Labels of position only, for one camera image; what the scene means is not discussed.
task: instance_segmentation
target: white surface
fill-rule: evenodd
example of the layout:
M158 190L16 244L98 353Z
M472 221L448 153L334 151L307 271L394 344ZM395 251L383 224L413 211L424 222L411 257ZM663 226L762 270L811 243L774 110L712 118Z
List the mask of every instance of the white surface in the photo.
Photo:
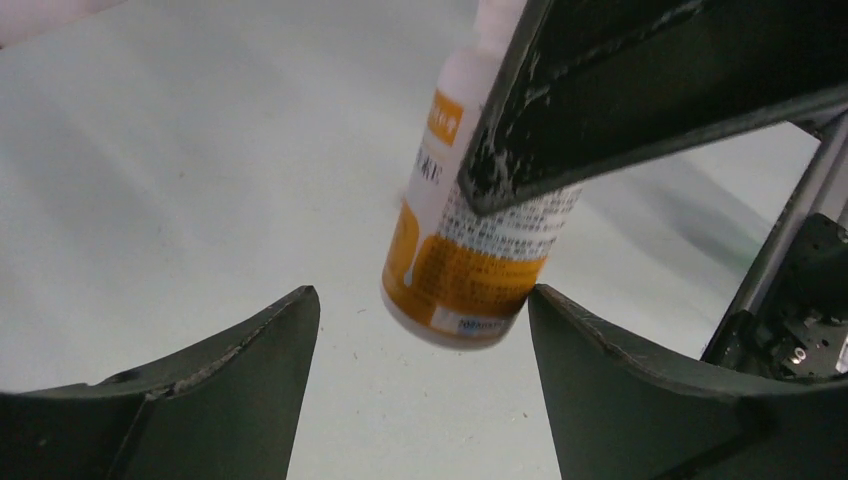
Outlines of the white surface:
M559 478L526 319L459 355L378 295L474 6L129 0L0 52L0 387L97 382L314 284L289 478ZM814 147L780 126L599 179L543 280L697 355Z
M123 1L126 0L2 0L0 45L12 45Z

